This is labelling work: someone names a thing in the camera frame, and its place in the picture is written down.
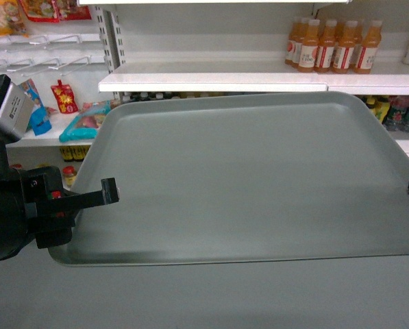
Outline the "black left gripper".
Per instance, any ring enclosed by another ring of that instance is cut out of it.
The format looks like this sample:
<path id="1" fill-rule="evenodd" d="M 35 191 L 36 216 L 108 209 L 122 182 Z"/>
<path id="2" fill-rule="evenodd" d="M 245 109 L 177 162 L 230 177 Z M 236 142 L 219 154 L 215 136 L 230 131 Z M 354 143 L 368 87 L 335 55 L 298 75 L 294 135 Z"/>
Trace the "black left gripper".
<path id="1" fill-rule="evenodd" d="M 65 191 L 60 170 L 55 166 L 22 172 L 23 201 L 28 237 L 40 249 L 58 247 L 72 239 L 75 212 L 119 201 L 114 178 L 101 180 L 101 190 L 89 193 Z"/>

